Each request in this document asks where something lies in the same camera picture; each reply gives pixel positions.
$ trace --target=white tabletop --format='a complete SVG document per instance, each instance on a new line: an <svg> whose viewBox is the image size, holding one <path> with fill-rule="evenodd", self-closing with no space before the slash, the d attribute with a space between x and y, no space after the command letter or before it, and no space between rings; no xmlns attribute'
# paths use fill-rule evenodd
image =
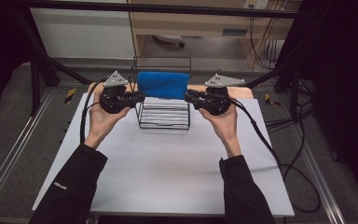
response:
<svg viewBox="0 0 358 224"><path fill-rule="evenodd" d="M83 96L62 146L34 203L79 145ZM146 98L147 102L159 99ZM241 100L269 141L257 100ZM272 215L294 215L276 162L245 113L238 109L238 137L255 183ZM99 150L108 158L92 202L92 214L222 216L223 180L218 162L227 157L212 125L191 105L188 131L140 129L135 110L120 120Z"/></svg>

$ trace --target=controller grip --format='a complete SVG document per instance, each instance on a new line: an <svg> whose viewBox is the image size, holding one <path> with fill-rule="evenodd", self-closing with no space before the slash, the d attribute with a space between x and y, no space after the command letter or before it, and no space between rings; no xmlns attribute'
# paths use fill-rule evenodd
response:
<svg viewBox="0 0 358 224"><path fill-rule="evenodd" d="M230 106L227 88L207 88L205 91L187 90L185 101L193 104L196 110L203 108L214 116L226 113Z"/></svg>
<svg viewBox="0 0 358 224"><path fill-rule="evenodd" d="M127 106L134 108L137 103L145 101L145 95L142 92L125 90L125 86L103 89L100 97L101 108L109 114L117 114Z"/></svg>

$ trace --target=black wire basket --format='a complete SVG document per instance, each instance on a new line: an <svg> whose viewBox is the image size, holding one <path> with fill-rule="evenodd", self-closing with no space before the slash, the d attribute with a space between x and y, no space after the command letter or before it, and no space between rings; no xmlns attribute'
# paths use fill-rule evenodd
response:
<svg viewBox="0 0 358 224"><path fill-rule="evenodd" d="M140 72L177 72L191 77L190 58L134 57L131 68L134 82L131 89L136 89L137 75ZM183 100L147 97L136 106L139 127L141 129L188 130L190 128L190 105Z"/></svg>

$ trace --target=black controller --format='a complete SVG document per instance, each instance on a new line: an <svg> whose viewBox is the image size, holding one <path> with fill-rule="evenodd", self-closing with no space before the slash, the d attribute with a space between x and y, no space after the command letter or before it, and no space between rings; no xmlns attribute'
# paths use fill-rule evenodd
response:
<svg viewBox="0 0 358 224"><path fill-rule="evenodd" d="M216 74L205 82L206 91L187 90L185 101L193 104L196 110L204 108L212 115L221 115L226 113L231 105L227 87L241 86L244 82L243 79L222 77Z"/></svg>
<svg viewBox="0 0 358 224"><path fill-rule="evenodd" d="M106 80L100 97L100 105L104 111L117 114L123 108L127 106L134 108L137 103L145 100L145 95L140 91L126 91L126 83L127 80L117 72Z"/></svg>
<svg viewBox="0 0 358 224"><path fill-rule="evenodd" d="M224 114L231 104L227 87L208 87L206 91L187 90L185 101L193 104L196 110L203 108L215 116Z"/></svg>

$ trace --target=black sleeve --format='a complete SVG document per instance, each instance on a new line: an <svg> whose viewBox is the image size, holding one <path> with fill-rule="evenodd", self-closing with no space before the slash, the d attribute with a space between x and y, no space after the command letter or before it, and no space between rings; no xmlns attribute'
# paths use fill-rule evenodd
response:
<svg viewBox="0 0 358 224"><path fill-rule="evenodd" d="M54 178L30 223L85 223L106 161L101 152L81 144Z"/></svg>
<svg viewBox="0 0 358 224"><path fill-rule="evenodd" d="M275 223L269 205L255 184L245 158L240 155L220 160L225 186L226 224Z"/></svg>

